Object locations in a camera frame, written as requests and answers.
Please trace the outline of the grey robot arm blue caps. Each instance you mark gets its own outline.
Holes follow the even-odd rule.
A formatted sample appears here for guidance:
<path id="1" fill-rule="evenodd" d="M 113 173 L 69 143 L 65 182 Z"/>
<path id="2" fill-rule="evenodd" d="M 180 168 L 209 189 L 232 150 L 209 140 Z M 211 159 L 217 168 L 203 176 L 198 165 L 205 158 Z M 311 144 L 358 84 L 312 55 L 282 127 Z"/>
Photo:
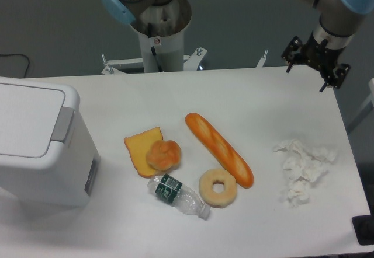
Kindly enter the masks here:
<path id="1" fill-rule="evenodd" d="M 373 11 L 373 0 L 302 1 L 320 12 L 318 24 L 306 43 L 297 36 L 292 38 L 281 57 L 288 64 L 288 71 L 294 65 L 305 64 L 320 73 L 324 81 L 322 90 L 338 89 L 351 69 L 338 59 Z"/>

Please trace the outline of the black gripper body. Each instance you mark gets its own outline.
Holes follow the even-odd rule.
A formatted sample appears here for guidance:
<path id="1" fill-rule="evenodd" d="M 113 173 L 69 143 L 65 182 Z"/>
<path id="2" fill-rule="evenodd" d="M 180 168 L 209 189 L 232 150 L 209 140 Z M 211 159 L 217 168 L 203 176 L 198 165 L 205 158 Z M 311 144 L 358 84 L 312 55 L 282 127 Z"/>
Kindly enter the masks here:
<path id="1" fill-rule="evenodd" d="M 321 43 L 316 42 L 313 36 L 310 36 L 307 43 L 295 36 L 284 49 L 281 57 L 294 65 L 305 64 L 318 71 L 329 88 L 339 89 L 343 84 L 345 77 L 349 73 L 351 66 L 346 63 L 338 63 L 338 58 L 344 51 L 341 49 L 332 49 L 327 47 L 328 40 L 324 39 Z"/>

